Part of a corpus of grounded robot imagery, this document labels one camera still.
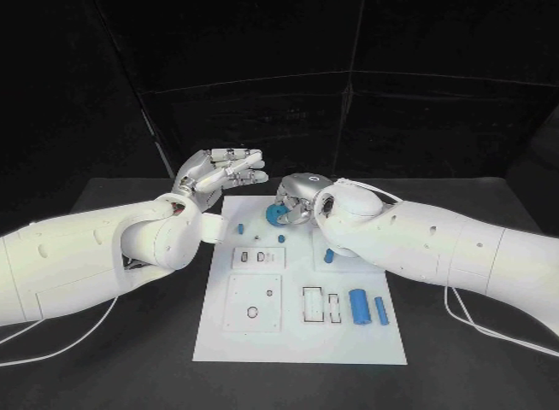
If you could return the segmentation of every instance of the small blue piece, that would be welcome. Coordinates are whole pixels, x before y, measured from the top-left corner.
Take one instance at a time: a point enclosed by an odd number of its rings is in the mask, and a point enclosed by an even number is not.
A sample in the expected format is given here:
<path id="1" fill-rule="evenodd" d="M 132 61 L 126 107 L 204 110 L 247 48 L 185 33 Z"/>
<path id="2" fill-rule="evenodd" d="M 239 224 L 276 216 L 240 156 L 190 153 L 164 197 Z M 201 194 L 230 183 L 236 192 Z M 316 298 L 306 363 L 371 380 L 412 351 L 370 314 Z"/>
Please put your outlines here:
<path id="1" fill-rule="evenodd" d="M 381 297 L 374 297 L 377 317 L 380 318 L 380 325 L 387 325 L 386 309 L 384 303 L 381 302 Z"/>
<path id="2" fill-rule="evenodd" d="M 285 205 L 275 205 L 273 203 L 266 207 L 264 218 L 272 226 L 283 226 L 276 222 L 276 219 L 289 212 Z"/>
<path id="3" fill-rule="evenodd" d="M 325 263 L 331 263 L 334 258 L 334 251 L 331 249 L 325 250 Z"/>
<path id="4" fill-rule="evenodd" d="M 350 304 L 352 323 L 355 325 L 371 323 L 371 318 L 368 317 L 368 299 L 363 289 L 350 290 Z"/>

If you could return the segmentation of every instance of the gray table surface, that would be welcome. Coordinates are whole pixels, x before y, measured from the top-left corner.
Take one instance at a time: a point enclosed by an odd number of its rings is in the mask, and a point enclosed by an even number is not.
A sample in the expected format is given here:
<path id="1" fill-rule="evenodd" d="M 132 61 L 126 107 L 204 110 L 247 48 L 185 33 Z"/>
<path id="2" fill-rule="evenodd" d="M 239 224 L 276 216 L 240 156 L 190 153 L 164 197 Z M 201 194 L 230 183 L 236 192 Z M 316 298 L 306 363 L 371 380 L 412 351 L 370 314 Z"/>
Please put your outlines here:
<path id="1" fill-rule="evenodd" d="M 364 182 L 478 220 L 537 230 L 502 179 Z M 169 186 L 169 179 L 91 179 L 71 211 L 149 200 Z M 273 195 L 276 186 L 272 179 L 226 193 Z M 211 252 L 202 243 L 185 269 L 119 298 L 104 323 L 70 351 L 0 368 L 0 409 L 559 409 L 559 359 L 479 335 L 448 316 L 442 288 L 391 273 L 407 366 L 191 362 Z M 559 349 L 557 338 L 524 313 L 462 294 L 476 322 Z M 50 319 L 0 348 L 0 361 L 66 346 L 106 306 Z"/>

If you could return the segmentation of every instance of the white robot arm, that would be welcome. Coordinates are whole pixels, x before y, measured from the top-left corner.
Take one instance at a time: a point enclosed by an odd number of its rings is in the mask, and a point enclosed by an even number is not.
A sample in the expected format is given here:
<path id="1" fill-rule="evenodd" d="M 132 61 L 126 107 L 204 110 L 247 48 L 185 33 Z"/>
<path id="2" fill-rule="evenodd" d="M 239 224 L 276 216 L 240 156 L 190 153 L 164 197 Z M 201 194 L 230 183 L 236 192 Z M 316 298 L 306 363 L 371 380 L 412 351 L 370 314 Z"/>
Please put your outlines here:
<path id="1" fill-rule="evenodd" d="M 393 201 L 384 203 L 374 192 Z M 559 336 L 559 239 L 401 201 L 374 187 L 302 173 L 283 177 L 277 225 L 314 219 L 331 250 L 388 272 L 478 292 L 528 313 Z"/>
<path id="2" fill-rule="evenodd" d="M 184 268 L 198 241 L 224 237 L 224 219 L 202 213 L 221 188 L 266 181 L 260 156 L 257 149 L 200 151 L 153 201 L 31 223 L 0 237 L 0 326 L 74 313 Z"/>

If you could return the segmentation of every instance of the oval hole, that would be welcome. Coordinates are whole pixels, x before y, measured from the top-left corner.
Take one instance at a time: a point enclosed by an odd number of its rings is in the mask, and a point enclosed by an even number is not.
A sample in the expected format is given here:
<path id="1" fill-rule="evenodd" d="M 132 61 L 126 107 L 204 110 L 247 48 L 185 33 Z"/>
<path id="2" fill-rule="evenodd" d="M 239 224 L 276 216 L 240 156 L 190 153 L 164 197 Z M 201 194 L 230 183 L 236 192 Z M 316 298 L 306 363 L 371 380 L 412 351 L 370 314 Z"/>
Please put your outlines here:
<path id="1" fill-rule="evenodd" d="M 100 236 L 97 235 L 97 230 L 91 232 L 91 236 L 94 237 L 94 242 L 100 245 L 103 243 L 103 240 L 100 239 Z"/>
<path id="2" fill-rule="evenodd" d="M 44 244 L 40 244 L 40 245 L 37 246 L 37 252 L 38 252 L 38 254 L 41 255 L 41 258 L 47 258 L 47 249 L 45 249 L 45 245 L 44 245 Z"/>
<path id="3" fill-rule="evenodd" d="M 254 319 L 254 318 L 257 317 L 257 309 L 256 309 L 253 306 L 250 306 L 250 307 L 246 309 L 246 315 L 247 315 L 252 319 Z"/>

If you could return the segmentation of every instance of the white cable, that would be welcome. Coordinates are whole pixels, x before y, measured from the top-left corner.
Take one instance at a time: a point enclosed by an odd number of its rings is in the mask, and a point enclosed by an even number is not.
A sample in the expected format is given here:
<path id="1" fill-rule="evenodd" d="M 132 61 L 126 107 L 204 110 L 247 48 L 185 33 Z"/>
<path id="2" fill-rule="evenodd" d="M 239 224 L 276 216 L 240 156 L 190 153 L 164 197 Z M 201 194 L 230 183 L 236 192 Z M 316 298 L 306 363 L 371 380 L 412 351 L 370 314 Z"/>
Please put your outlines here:
<path id="1" fill-rule="evenodd" d="M 494 338 L 497 338 L 497 339 L 505 340 L 507 342 L 515 343 L 515 344 L 518 344 L 520 346 L 523 346 L 523 347 L 527 348 L 527 349 L 536 350 L 537 352 L 541 352 L 541 353 L 550 354 L 551 356 L 559 357 L 559 352 L 554 352 L 554 351 L 550 350 L 549 348 L 544 348 L 544 347 L 541 347 L 541 346 L 537 346 L 534 343 L 524 342 L 524 341 L 520 340 L 520 339 L 514 339 L 512 337 L 508 337 L 508 336 L 505 336 L 504 334 L 501 334 L 501 333 L 498 333 L 498 332 L 495 332 L 495 331 L 491 331 L 488 328 L 485 328 L 485 327 L 476 325 L 476 324 L 474 323 L 474 321 L 472 321 L 472 318 L 471 318 L 469 313 L 468 313 L 468 309 L 466 309 L 465 306 L 463 306 L 463 302 L 461 301 L 461 296 L 458 295 L 458 291 L 455 290 L 455 288 L 452 288 L 452 291 L 453 291 L 455 297 L 456 297 L 456 299 L 458 299 L 458 303 L 461 304 L 461 310 L 462 310 L 462 312 L 463 312 L 463 314 L 466 315 L 466 318 L 468 318 L 468 320 L 462 319 L 462 318 L 458 317 L 458 316 L 452 313 L 452 311 L 449 310 L 449 307 L 448 307 L 448 286 L 445 286 L 445 288 L 443 288 L 443 304 L 445 304 L 445 310 L 448 311 L 449 315 L 450 315 L 456 320 L 459 320 L 459 321 L 461 321 L 462 323 L 465 323 L 466 325 L 472 326 L 472 327 L 476 329 L 476 331 L 479 331 L 479 333 L 482 333 L 484 335 L 487 335 L 487 336 L 489 336 L 489 337 L 494 337 Z"/>
<path id="2" fill-rule="evenodd" d="M 15 361 L 6 361 L 5 363 L 0 363 L 0 367 L 12 366 L 12 365 L 19 365 L 19 364 L 24 364 L 24 363 L 29 363 L 29 362 L 32 362 L 32 361 L 40 361 L 40 360 L 48 359 L 50 357 L 54 357 L 54 356 L 57 356 L 60 353 L 63 353 L 67 349 L 73 348 L 73 347 L 86 339 L 87 335 L 94 331 L 94 329 L 99 327 L 100 323 L 103 323 L 103 320 L 104 320 L 104 318 L 106 318 L 106 315 L 109 314 L 110 309 L 113 308 L 115 302 L 116 302 L 116 298 L 113 299 L 113 302 L 110 303 L 110 306 L 109 306 L 109 308 L 106 309 L 106 312 L 104 312 L 104 314 L 103 314 L 103 317 L 97 320 L 97 322 L 94 323 L 94 325 L 90 327 L 90 330 L 81 335 L 80 339 L 78 339 L 74 343 L 71 343 L 68 346 L 66 346 L 61 350 L 57 350 L 57 351 L 53 352 L 51 354 L 47 354 L 45 356 L 38 356 L 38 357 L 32 357 L 32 358 L 29 358 L 29 359 L 15 360 Z"/>
<path id="3" fill-rule="evenodd" d="M 8 342 L 14 337 L 16 337 L 18 335 L 21 335 L 28 329 L 32 329 L 41 322 L 42 322 L 42 320 L 38 320 L 31 326 L 27 326 L 21 331 L 16 331 L 14 334 L 11 334 L 8 337 L 5 337 L 5 338 L 0 341 L 0 345 L 1 345 L 4 342 Z"/>
<path id="4" fill-rule="evenodd" d="M 371 190 L 374 192 L 380 192 L 380 194 L 384 194 L 391 199 L 394 199 L 397 202 L 401 202 L 401 199 L 397 196 L 394 196 L 393 194 L 388 194 L 384 190 L 380 190 L 376 186 L 367 185 L 363 182 L 351 181 L 350 179 L 345 179 L 345 178 L 338 178 L 337 179 L 337 184 L 338 183 L 357 185 L 358 187 L 365 188 L 367 190 Z"/>

